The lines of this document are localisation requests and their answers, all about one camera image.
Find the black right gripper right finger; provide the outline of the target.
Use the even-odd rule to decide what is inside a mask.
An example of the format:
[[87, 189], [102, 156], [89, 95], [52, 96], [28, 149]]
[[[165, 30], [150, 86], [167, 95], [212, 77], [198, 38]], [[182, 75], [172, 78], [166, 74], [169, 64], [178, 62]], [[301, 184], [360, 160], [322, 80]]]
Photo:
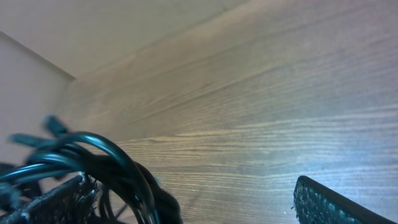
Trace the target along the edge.
[[294, 209], [301, 224], [395, 224], [304, 175], [295, 185]]

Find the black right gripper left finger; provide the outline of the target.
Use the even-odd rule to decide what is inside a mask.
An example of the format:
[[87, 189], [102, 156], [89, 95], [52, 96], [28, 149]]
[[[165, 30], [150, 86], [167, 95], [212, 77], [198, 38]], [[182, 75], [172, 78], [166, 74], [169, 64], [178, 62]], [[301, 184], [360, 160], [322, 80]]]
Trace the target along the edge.
[[97, 191], [95, 180], [78, 175], [2, 217], [1, 224], [87, 224]]

